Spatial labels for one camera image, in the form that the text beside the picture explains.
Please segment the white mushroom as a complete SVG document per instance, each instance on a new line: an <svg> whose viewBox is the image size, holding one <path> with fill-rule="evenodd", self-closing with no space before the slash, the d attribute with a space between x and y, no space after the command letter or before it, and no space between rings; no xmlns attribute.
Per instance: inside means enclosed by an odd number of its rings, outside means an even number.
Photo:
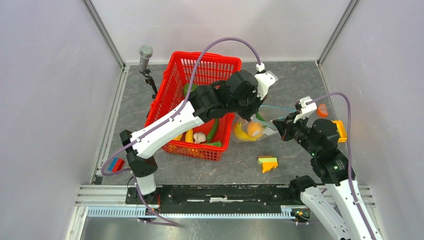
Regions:
<svg viewBox="0 0 424 240"><path fill-rule="evenodd" d="M193 142L201 144L207 141L207 136L203 132L196 132L193 134Z"/></svg>

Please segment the orange half-round block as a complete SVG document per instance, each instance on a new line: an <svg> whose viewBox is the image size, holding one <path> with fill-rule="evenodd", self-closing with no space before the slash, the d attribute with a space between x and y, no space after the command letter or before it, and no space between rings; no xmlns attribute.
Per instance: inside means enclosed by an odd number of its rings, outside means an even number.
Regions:
<svg viewBox="0 0 424 240"><path fill-rule="evenodd" d="M325 103L321 103L316 110L316 114L321 118L327 118L329 116L329 110Z"/></svg>

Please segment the green cucumber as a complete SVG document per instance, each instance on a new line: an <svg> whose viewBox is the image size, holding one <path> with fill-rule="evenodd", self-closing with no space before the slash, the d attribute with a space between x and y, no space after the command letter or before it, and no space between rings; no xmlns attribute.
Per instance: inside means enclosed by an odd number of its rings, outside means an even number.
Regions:
<svg viewBox="0 0 424 240"><path fill-rule="evenodd" d="M213 147L218 147L218 148L222 147L221 141L208 142L208 143L205 143L205 145L213 146Z"/></svg>

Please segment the yellow window toy block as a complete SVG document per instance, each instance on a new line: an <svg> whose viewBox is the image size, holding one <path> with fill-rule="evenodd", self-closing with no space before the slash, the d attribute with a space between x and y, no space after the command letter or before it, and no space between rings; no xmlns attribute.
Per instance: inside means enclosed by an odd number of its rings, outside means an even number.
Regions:
<svg viewBox="0 0 424 240"><path fill-rule="evenodd" d="M338 143L345 143L348 140L348 134L345 126L341 120L332 120L332 123L336 125L336 130L339 134Z"/></svg>

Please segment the yellow orange peach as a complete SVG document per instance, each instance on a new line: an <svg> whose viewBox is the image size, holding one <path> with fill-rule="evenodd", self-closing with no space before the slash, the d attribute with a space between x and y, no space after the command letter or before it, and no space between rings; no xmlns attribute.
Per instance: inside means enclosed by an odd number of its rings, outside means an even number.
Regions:
<svg viewBox="0 0 424 240"><path fill-rule="evenodd" d="M263 134L264 129L265 127L261 123L251 121L247 125L247 134L256 139L260 139L264 135Z"/></svg>

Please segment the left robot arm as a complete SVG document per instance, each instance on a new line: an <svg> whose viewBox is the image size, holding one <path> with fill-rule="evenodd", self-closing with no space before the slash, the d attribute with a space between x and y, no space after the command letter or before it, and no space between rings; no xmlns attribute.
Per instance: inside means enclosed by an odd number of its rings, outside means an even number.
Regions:
<svg viewBox="0 0 424 240"><path fill-rule="evenodd" d="M147 127L122 132L123 142L130 144L126 157L136 179L139 199L151 204L157 198L154 173L158 166L153 155L159 148L178 135L227 113L250 119L273 83L273 77L267 72L252 75L245 70L237 71L228 80L188 91L187 101Z"/></svg>

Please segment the long green chili pepper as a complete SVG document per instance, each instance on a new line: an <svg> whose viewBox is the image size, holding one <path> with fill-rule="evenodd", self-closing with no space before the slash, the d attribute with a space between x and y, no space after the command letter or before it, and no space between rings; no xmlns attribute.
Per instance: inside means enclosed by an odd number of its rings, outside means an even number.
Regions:
<svg viewBox="0 0 424 240"><path fill-rule="evenodd" d="M255 114L255 119L260 122L264 122L264 123L266 122L266 120L259 114L259 112Z"/></svg>

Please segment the clear zip top bag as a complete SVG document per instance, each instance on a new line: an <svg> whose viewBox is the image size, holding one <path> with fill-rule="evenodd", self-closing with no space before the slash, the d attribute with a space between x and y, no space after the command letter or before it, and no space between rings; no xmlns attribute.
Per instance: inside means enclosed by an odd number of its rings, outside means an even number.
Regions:
<svg viewBox="0 0 424 240"><path fill-rule="evenodd" d="M262 105L249 121L237 114L231 127L231 139L236 143L258 142L278 134L279 132L272 121L283 120L288 114L295 111L294 108Z"/></svg>

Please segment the yellow orange toy sandwich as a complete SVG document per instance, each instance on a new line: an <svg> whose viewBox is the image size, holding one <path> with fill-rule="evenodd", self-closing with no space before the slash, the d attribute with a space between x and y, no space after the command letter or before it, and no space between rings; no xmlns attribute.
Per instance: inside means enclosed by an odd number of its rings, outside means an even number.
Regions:
<svg viewBox="0 0 424 240"><path fill-rule="evenodd" d="M259 156L257 162L261 165L262 173L269 172L279 166L278 159L271 155Z"/></svg>

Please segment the blue toy brick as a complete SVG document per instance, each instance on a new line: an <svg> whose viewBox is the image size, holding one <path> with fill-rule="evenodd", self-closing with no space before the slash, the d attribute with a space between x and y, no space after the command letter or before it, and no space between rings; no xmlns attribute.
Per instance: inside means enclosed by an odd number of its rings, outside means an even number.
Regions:
<svg viewBox="0 0 424 240"><path fill-rule="evenodd" d="M117 165L119 165L119 158L118 157L114 157L113 160L110 162L107 170L109 172L116 172L117 171Z"/></svg>

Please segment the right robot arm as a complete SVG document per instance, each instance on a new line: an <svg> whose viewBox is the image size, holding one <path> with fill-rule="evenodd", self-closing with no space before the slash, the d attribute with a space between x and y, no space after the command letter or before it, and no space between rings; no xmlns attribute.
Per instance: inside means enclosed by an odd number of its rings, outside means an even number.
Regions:
<svg viewBox="0 0 424 240"><path fill-rule="evenodd" d="M295 121L295 116L293 112L272 123L282 141L294 140L311 155L312 169L338 209L331 206L308 175L290 181L289 199L306 205L334 240L381 240L383 237L366 209L349 160L338 149L337 125L319 118L308 127L307 118Z"/></svg>

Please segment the yellow banana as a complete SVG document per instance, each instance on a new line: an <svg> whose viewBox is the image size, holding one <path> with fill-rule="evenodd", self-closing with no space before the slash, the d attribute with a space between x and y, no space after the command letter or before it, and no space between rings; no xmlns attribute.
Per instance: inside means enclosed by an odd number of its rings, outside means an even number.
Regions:
<svg viewBox="0 0 424 240"><path fill-rule="evenodd" d="M236 122L234 124L233 132L234 132L235 137L242 142L256 142L257 141L257 139L255 137L249 136L245 131L243 131L241 122Z"/></svg>

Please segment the yellow squash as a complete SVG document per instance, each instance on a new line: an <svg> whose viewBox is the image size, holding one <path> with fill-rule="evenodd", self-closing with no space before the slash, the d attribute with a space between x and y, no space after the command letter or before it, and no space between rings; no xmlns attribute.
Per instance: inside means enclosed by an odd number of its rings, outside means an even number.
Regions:
<svg viewBox="0 0 424 240"><path fill-rule="evenodd" d="M184 141L186 143L194 143L194 130L189 129L185 133Z"/></svg>
<svg viewBox="0 0 424 240"><path fill-rule="evenodd" d="M183 134L181 133L181 134L177 135L173 140L174 141L180 141L182 139L182 137L183 137Z"/></svg>

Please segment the grey microphone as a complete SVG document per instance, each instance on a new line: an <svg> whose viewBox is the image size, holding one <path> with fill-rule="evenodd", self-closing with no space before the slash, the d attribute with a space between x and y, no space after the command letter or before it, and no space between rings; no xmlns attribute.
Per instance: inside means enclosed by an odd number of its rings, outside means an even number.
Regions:
<svg viewBox="0 0 424 240"><path fill-rule="evenodd" d="M143 73L148 69L149 60L153 56L153 48L148 44L144 44L139 48L139 55L138 70Z"/></svg>

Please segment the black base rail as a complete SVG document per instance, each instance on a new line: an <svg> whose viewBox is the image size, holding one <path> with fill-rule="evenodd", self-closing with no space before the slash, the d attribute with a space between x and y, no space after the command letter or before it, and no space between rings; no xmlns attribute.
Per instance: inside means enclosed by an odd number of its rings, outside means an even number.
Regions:
<svg viewBox="0 0 424 240"><path fill-rule="evenodd" d="M279 214L282 208L298 215L309 210L286 184L167 184L158 186L143 200L133 186L127 189L125 202L148 204L162 215Z"/></svg>

